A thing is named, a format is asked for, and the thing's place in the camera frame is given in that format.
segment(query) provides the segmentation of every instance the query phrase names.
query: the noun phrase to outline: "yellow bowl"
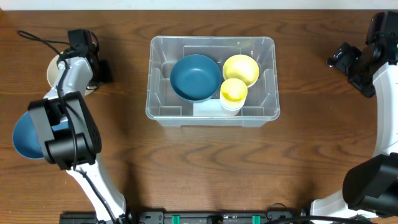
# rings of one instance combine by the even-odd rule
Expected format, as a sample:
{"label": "yellow bowl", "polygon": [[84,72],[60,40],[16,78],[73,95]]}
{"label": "yellow bowl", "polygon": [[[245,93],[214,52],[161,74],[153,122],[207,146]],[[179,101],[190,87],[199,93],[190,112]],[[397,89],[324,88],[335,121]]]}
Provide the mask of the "yellow bowl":
{"label": "yellow bowl", "polygon": [[247,55],[234,55],[225,61],[223,66],[223,77],[238,78],[249,88],[253,86],[260,75],[257,62]]}
{"label": "yellow bowl", "polygon": [[227,79],[221,84],[220,88],[221,104],[234,109],[242,107],[248,95],[248,87],[237,78]]}

